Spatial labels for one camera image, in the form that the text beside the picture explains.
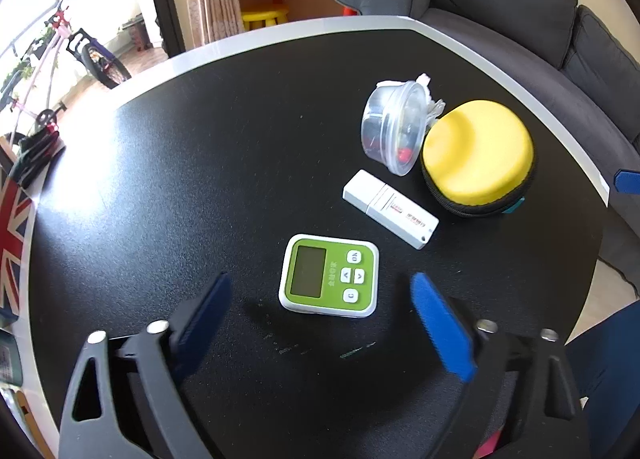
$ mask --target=metal screw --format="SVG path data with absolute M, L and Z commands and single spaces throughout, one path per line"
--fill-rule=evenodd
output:
M 99 344 L 102 340 L 107 337 L 107 333 L 104 331 L 94 331 L 89 337 L 86 339 L 90 344 Z
M 146 326 L 146 332 L 149 334 L 163 333 L 169 328 L 169 322 L 167 320 L 156 320 Z
M 540 331 L 540 337 L 547 342 L 557 342 L 560 339 L 558 333 L 556 333 L 553 329 L 543 329 Z
M 484 318 L 479 319 L 476 322 L 476 327 L 479 331 L 484 333 L 494 334 L 498 331 L 498 324 L 492 320 L 485 320 Z

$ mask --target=green timer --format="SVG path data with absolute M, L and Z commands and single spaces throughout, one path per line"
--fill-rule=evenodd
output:
M 364 318 L 378 300 L 378 248 L 365 241 L 294 235 L 284 254 L 280 303 L 299 313 Z

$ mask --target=black table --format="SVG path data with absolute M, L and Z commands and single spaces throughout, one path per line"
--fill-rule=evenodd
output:
M 387 30 L 367 30 L 376 28 Z M 360 119 L 375 84 L 422 72 L 447 110 L 495 100 L 526 124 L 538 174 L 513 214 L 455 217 L 419 168 L 399 178 L 364 155 Z M 549 327 L 566 338 L 580 314 L 606 186 L 539 103 L 427 26 L 357 17 L 269 28 L 169 60 L 112 99 L 122 106 L 88 111 L 86 127 L 69 135 L 34 228 L 33 345 L 57 422 L 91 331 L 135 333 L 220 270 L 232 276 L 232 305 L 184 390 L 228 459 L 421 457 L 461 385 L 412 310 L 417 271 L 516 333 Z M 360 168 L 440 219 L 422 251 L 341 199 Z M 369 318 L 280 306 L 282 258 L 296 233 L 380 248 Z

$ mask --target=clear plastic lid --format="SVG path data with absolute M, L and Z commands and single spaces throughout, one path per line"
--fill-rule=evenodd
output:
M 431 101 L 425 78 L 426 83 L 381 82 L 362 115 L 360 139 L 365 154 L 396 175 L 406 175 L 413 168 L 427 127 L 444 108 L 444 103 Z

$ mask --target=white usb drive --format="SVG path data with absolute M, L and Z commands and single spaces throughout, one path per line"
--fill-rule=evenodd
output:
M 342 198 L 415 249 L 429 242 L 438 225 L 433 215 L 364 170 L 344 186 Z

